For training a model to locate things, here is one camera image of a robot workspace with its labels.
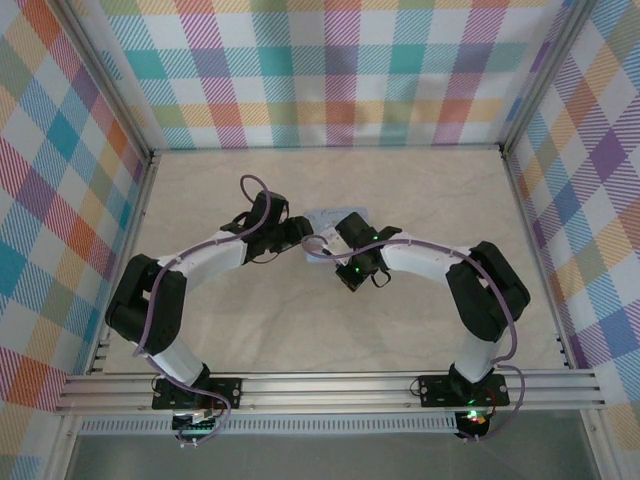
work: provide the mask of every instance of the aluminum rail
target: aluminum rail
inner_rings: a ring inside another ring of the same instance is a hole
[[[240,408],[234,414],[352,414],[424,413],[456,408],[422,408],[409,391],[419,375],[446,372],[380,373],[244,373],[215,377],[243,379]],[[520,379],[504,374],[512,409],[520,394]],[[604,408],[604,399],[591,370],[525,370],[524,410],[583,410]],[[59,415],[140,414],[151,410],[153,374],[69,377],[60,397]]]

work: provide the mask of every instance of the white tabletop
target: white tabletop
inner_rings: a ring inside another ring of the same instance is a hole
[[[151,257],[212,235],[250,205],[244,173],[287,197],[291,214],[364,206],[377,229],[393,225],[430,241],[495,243],[529,288],[517,322],[521,368],[562,368],[552,320],[496,151],[425,149],[246,150],[172,154],[160,162],[136,252]],[[251,192],[258,188],[249,185]],[[194,291],[182,338],[212,371],[448,369],[465,334],[444,285],[396,273],[350,292],[330,265],[297,247]],[[107,372],[147,371],[117,334]],[[509,346],[506,338],[503,350]]]

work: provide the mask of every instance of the metal grate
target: metal grate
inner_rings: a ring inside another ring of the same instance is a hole
[[[242,415],[229,420],[225,434],[366,434],[452,433],[457,431],[452,413],[370,415]],[[86,418],[80,435],[171,434],[171,417],[95,416]]]

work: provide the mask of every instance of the enclosure wall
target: enclosure wall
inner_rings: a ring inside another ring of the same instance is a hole
[[[509,161],[579,367],[640,471],[640,1],[601,0]]]
[[[0,479],[41,468],[81,373],[143,162],[44,0],[0,0]]]
[[[574,0],[63,0],[156,148],[495,144]]]

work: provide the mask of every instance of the wire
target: wire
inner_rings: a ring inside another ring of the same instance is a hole
[[[507,305],[507,302],[506,302],[504,296],[500,292],[500,289],[498,288],[498,285],[491,278],[491,276],[487,273],[487,271],[477,261],[475,261],[473,258],[469,257],[468,255],[465,255],[462,252],[458,252],[457,250],[453,250],[451,248],[444,247],[442,245],[438,245],[436,243],[431,243],[431,242],[427,242],[427,241],[424,241],[424,240],[417,240],[417,239],[393,239],[392,238],[392,239],[384,240],[384,241],[381,241],[381,242],[375,242],[375,243],[372,243],[370,245],[367,245],[366,247],[359,248],[359,249],[356,249],[356,250],[354,250],[352,252],[343,253],[343,254],[340,254],[340,255],[326,255],[326,254],[317,253],[309,245],[309,241],[310,240],[322,240],[323,243],[326,243],[327,240],[322,235],[307,235],[300,242],[300,245],[302,246],[302,249],[306,253],[308,253],[312,257],[321,258],[321,259],[341,260],[343,258],[350,258],[350,257],[353,257],[354,255],[360,255],[361,253],[364,253],[366,251],[372,250],[374,248],[384,247],[386,245],[417,245],[419,247],[428,248],[430,250],[435,250],[436,252],[452,255],[454,257],[457,257],[457,258],[460,258],[460,259],[464,260],[469,265],[471,265],[480,274],[480,276],[487,282],[487,284],[489,285],[489,288],[491,288],[491,291],[493,292],[494,296],[496,297],[496,300],[500,304],[500,308],[502,309],[502,312],[504,313],[504,316],[507,319],[507,325],[508,325],[508,328],[509,328],[509,333],[511,334],[511,348],[509,349],[509,352],[506,355],[502,355],[502,356],[498,356],[498,357],[494,358],[493,360],[491,360],[491,364],[495,365],[497,368],[516,371],[518,373],[518,375],[520,376],[520,382],[521,382],[520,397],[518,398],[518,401],[516,402],[516,405],[515,405],[513,411],[507,417],[507,419],[504,421],[504,423],[502,423],[498,428],[496,428],[492,432],[489,432],[487,435],[482,437],[483,441],[486,441],[486,440],[488,440],[490,438],[493,438],[498,432],[502,431],[502,429],[505,428],[506,425],[508,425],[509,423],[511,423],[513,421],[513,418],[515,417],[515,415],[517,415],[517,413],[520,410],[520,407],[522,407],[522,403],[524,401],[524,394],[525,394],[525,389],[526,389],[524,374],[522,373],[522,371],[518,367],[514,367],[513,365],[499,365],[499,362],[502,362],[502,361],[505,361],[505,360],[510,360],[516,354],[516,350],[518,349],[518,335],[517,335],[517,332],[516,332],[516,325],[515,325],[515,322],[513,320],[513,315],[511,315],[511,311],[509,310],[509,306]],[[461,433],[463,434],[463,436],[466,436],[468,438],[474,438],[474,437],[471,437],[470,435],[468,435],[468,434],[466,434],[464,432],[461,432]],[[476,441],[480,441],[480,438],[476,436],[475,440]]]
[[[496,414],[496,407],[498,406],[498,400],[496,399],[496,394],[493,393],[493,390],[487,389],[487,393],[491,397],[491,403],[493,403],[493,410],[491,410],[490,416],[494,416]]]
[[[524,402],[524,391],[526,388],[526,384],[524,379],[524,373],[522,373],[522,370],[520,370],[518,367],[514,367],[513,365],[496,365],[496,367],[501,368],[503,370],[512,370],[518,374],[518,376],[520,377],[520,396],[518,397],[518,400],[516,401],[516,404],[513,407],[513,410],[511,411],[509,416],[505,419],[505,421],[502,422],[500,425],[498,425],[498,427],[495,430],[487,433],[484,437],[478,437],[477,435],[471,436],[468,433],[461,431],[460,434],[469,440],[475,440],[476,442],[486,442],[487,440],[490,440],[491,438],[495,437],[498,433],[504,430],[504,428],[513,421],[515,416],[518,414],[518,411],[520,411],[520,408],[522,407],[522,403]]]
[[[169,269],[173,267],[176,263],[178,263],[179,259],[184,259],[189,255],[199,250],[202,250],[203,248],[209,247],[211,245],[219,245],[222,243],[233,242],[243,237],[246,237],[247,235],[251,235],[253,232],[258,230],[267,220],[267,217],[269,216],[269,210],[271,210],[271,195],[269,194],[269,189],[267,188],[267,185],[255,175],[243,175],[242,177],[240,177],[240,189],[242,190],[242,193],[244,194],[244,196],[247,198],[249,198],[249,196],[247,194],[247,190],[244,187],[244,182],[246,180],[256,181],[262,187],[262,190],[264,190],[267,196],[267,205],[265,207],[264,213],[262,214],[262,217],[260,218],[260,221],[250,229],[238,235],[233,235],[231,237],[225,237],[220,239],[206,240],[202,243],[194,245],[193,247],[190,247],[185,251],[181,252],[180,254],[176,255],[175,257],[173,257],[171,260],[167,262],[167,264],[164,267],[162,267],[160,272],[158,272],[158,275],[156,276],[155,281],[153,282],[153,287],[151,288],[151,295],[149,296],[149,307],[147,308],[147,317],[144,322],[142,335],[140,336],[140,340],[138,341],[138,346],[133,351],[134,357],[137,357],[138,355],[140,355],[140,353],[142,353],[147,343],[147,340],[149,338],[149,332],[151,332],[151,324],[153,323],[153,312],[156,306],[156,297],[158,295],[158,288],[160,287],[160,282],[162,282],[163,277],[169,271]]]
[[[158,380],[158,378],[160,378],[162,375],[158,374],[155,377],[153,377],[151,379],[151,390],[153,390],[154,393],[160,393],[158,391],[158,389],[156,388],[156,381]]]
[[[389,275],[389,272],[382,272],[384,275],[387,276],[387,281],[384,282],[382,285],[380,285],[377,281],[376,281],[376,276],[375,274],[373,274],[371,276],[371,281],[373,282],[373,284],[376,286],[376,288],[382,288],[385,287],[390,281],[391,281],[391,275]]]
[[[151,357],[147,357],[147,362],[149,362],[149,364],[153,368],[155,368],[157,371],[161,372],[164,378],[166,378],[170,383],[172,383],[176,387],[181,388],[182,390],[186,390],[187,392],[211,397],[214,400],[219,400],[224,404],[224,412],[225,412],[224,416],[219,422],[216,422],[217,425],[213,428],[213,430],[211,430],[201,439],[193,442],[187,442],[182,436],[182,430],[178,430],[178,440],[180,440],[181,444],[192,445],[197,447],[198,445],[202,445],[204,442],[211,440],[213,437],[215,437],[220,432],[220,430],[222,430],[222,428],[227,424],[227,422],[229,421],[229,417],[231,417],[231,403],[229,402],[229,400],[226,397],[223,397],[222,395],[220,395],[219,393],[208,392],[207,390],[194,388],[185,383],[182,383],[180,380],[173,378],[165,370],[163,370],[162,367],[158,365],[156,362],[154,362]]]
[[[411,382],[411,385],[409,385],[409,392],[411,392],[411,395],[413,395],[414,397],[419,397],[419,396],[420,396],[420,392],[414,392],[414,391],[413,391],[413,386],[416,384],[416,382],[417,382],[418,380],[419,380],[419,379],[418,379],[418,378],[416,378],[413,382]]]
[[[269,260],[265,260],[264,262],[258,262],[257,260],[251,260],[251,263],[255,263],[256,265],[266,265],[267,263],[273,262],[279,256],[280,256],[280,254],[276,253],[276,255],[274,257],[271,257]]]
[[[507,302],[504,299],[504,296],[502,295],[502,293],[500,292],[498,285],[491,278],[491,276],[489,276],[487,271],[484,268],[482,268],[482,266],[478,262],[476,262],[473,258],[469,257],[468,255],[465,255],[462,252],[458,252],[457,250],[453,250],[451,248],[438,245],[436,243],[427,242],[425,240],[405,239],[405,238],[398,238],[398,239],[392,238],[389,240],[371,243],[366,247],[358,248],[352,252],[342,253],[340,255],[326,255],[326,254],[317,253],[316,250],[311,248],[311,246],[309,245],[310,240],[322,240],[323,243],[326,243],[327,240],[322,235],[307,235],[300,242],[302,249],[306,253],[308,253],[312,257],[321,258],[321,259],[342,260],[343,258],[351,258],[354,255],[360,255],[361,253],[367,252],[374,248],[384,247],[386,245],[416,245],[419,247],[428,248],[430,250],[435,250],[436,252],[452,255],[454,257],[458,257],[464,260],[480,274],[480,276],[487,282],[487,284],[491,288],[493,294],[496,297],[496,300],[498,300],[498,303],[500,304],[500,308],[502,309],[504,316],[507,319],[509,333],[511,334],[511,348],[509,349],[509,352],[506,355],[494,358],[493,360],[491,360],[491,363],[495,365],[498,362],[510,360],[516,354],[516,350],[518,348],[518,336],[516,332],[515,322],[513,320],[513,315],[511,315],[511,311],[509,310]]]

